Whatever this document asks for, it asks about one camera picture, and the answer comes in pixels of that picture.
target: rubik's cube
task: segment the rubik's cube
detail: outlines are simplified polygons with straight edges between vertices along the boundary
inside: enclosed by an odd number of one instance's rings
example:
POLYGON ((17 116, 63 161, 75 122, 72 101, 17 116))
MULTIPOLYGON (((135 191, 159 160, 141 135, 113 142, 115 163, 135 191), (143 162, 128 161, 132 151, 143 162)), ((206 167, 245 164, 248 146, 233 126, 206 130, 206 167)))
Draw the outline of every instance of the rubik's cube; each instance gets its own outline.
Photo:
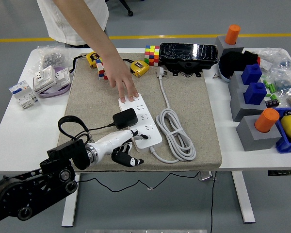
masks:
POLYGON ((145 63, 149 66, 159 66, 160 46, 146 45, 145 47, 145 63))
POLYGON ((97 66, 97 69, 98 69, 98 78, 99 80, 107 80, 108 77, 105 75, 105 70, 103 68, 103 63, 100 59, 97 59, 96 60, 96 66, 97 66))

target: yellow floor line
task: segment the yellow floor line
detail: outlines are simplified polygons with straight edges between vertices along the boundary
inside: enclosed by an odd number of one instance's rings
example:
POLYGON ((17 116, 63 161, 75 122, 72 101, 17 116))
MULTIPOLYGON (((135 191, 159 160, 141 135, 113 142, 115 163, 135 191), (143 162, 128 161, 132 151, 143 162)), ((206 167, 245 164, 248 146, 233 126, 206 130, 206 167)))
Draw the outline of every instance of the yellow floor line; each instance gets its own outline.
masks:
MULTIPOLYGON (((122 35, 110 36, 111 40, 133 40, 133 39, 179 39, 179 38, 216 38, 223 34, 192 34, 192 35, 122 35)), ((262 33, 262 34, 239 34, 239 37, 291 37, 291 33, 262 33)), ((52 38, 11 38, 0 39, 0 43, 11 42, 36 42, 54 41, 52 38)))

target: coiled white cable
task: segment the coiled white cable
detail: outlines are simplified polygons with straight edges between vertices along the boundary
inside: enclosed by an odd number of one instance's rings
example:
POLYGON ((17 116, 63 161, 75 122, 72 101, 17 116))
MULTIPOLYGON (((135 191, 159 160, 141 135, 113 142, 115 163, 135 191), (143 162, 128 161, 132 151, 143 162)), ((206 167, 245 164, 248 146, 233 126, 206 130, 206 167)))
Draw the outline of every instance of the coiled white cable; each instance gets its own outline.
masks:
POLYGON ((175 156, 175 160, 165 160, 161 158, 154 150, 153 147, 150 148, 151 153, 157 157, 160 161, 168 164, 173 164, 178 161, 191 161, 196 157, 196 150, 188 135, 183 130, 179 118, 176 112, 170 109, 170 105, 165 94, 163 85, 162 85, 162 75, 163 75, 163 68, 158 67, 157 76, 160 81, 161 90, 163 96, 165 98, 167 108, 163 109, 159 115, 156 116, 156 122, 161 130, 164 132, 166 139, 168 141, 169 147, 175 156), (170 131, 168 126, 165 124, 165 119, 169 120, 169 123, 173 129, 170 131))

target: person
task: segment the person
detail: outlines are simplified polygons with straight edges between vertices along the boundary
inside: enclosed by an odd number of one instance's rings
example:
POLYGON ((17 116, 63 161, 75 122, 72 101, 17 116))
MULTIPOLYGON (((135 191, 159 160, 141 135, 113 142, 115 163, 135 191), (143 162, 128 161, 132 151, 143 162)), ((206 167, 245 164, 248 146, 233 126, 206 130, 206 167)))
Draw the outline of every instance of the person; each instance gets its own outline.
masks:
POLYGON ((37 0, 49 36, 73 47, 87 44, 103 60, 111 87, 117 87, 125 102, 138 97, 129 68, 120 57, 104 29, 109 12, 105 0, 37 0))

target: robotic arm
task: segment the robotic arm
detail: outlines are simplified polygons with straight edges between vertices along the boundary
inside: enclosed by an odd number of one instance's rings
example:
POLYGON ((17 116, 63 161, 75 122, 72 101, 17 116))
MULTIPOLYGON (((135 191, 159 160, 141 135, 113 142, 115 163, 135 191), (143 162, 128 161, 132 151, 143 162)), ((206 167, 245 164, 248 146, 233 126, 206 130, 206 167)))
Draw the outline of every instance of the robotic arm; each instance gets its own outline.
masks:
MULTIPOLYGON (((82 139, 70 140, 49 150, 48 159, 40 163, 40 169, 11 178, 4 176, 0 181, 0 221, 8 216, 28 220, 74 193, 78 184, 70 159, 78 169, 84 170, 99 163, 104 155, 124 155, 119 150, 114 154, 114 149, 133 137, 148 139, 138 131, 123 130, 86 145, 82 139)), ((127 166, 121 159, 117 162, 127 166)))

